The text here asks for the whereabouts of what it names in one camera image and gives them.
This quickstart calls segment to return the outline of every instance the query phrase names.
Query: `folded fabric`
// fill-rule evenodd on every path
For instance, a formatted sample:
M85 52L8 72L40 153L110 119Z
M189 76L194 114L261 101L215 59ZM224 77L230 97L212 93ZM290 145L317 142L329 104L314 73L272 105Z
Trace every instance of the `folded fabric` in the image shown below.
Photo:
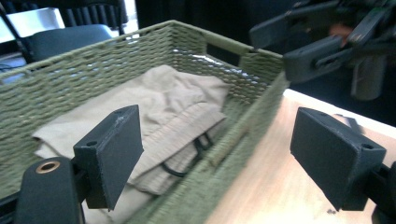
M196 155L192 140L224 119L220 110L228 89L229 85L216 77L180 73L167 65L152 68L41 127L33 133L42 142L35 154L43 158L72 158L73 145L109 113L127 105L139 105L145 151L128 183L140 190L127 186L126 192L133 193L123 192L121 197L135 194L146 202L149 194L141 191L162 194L177 180L160 165L165 162L172 169L185 170ZM116 213L124 208L118 203ZM89 214L95 217L98 212Z

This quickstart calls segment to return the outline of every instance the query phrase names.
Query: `table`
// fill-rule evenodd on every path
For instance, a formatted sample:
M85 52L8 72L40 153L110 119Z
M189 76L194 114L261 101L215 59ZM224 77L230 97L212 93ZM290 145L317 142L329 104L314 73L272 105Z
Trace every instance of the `table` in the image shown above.
M363 212L336 212L322 191L290 154L290 139L299 106L353 117L364 134L386 148L384 163L396 161L396 129L295 91L286 90L276 117L241 174L206 224L218 223L372 223L375 204Z

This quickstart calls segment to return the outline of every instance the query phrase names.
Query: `chair seat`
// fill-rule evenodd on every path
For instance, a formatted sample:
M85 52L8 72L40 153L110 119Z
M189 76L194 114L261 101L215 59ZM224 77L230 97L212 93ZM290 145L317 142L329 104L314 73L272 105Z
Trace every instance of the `chair seat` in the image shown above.
M34 61L41 61L72 49L79 49L110 38L112 38L111 30L103 24L39 32L31 36L33 58Z

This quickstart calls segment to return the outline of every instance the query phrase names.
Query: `wooden table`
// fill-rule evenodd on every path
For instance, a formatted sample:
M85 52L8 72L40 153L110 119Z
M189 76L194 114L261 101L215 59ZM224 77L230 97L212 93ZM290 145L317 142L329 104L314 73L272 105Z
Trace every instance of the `wooden table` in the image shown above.
M267 135L206 223L372 223L373 202L363 212L336 212L290 154L299 106L355 117L364 134L388 150L384 163L396 161L395 128L287 90Z

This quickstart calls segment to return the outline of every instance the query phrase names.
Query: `basket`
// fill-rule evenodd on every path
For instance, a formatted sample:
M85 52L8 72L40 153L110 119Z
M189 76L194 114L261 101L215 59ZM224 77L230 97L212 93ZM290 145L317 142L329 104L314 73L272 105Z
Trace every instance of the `basket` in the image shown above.
M238 66L206 53L239 55ZM232 84L226 124L189 174L131 218L134 223L202 223L243 168L276 113L288 85L279 55L168 21L0 75L0 197L16 192L24 170L40 159L31 134L90 98L168 64Z

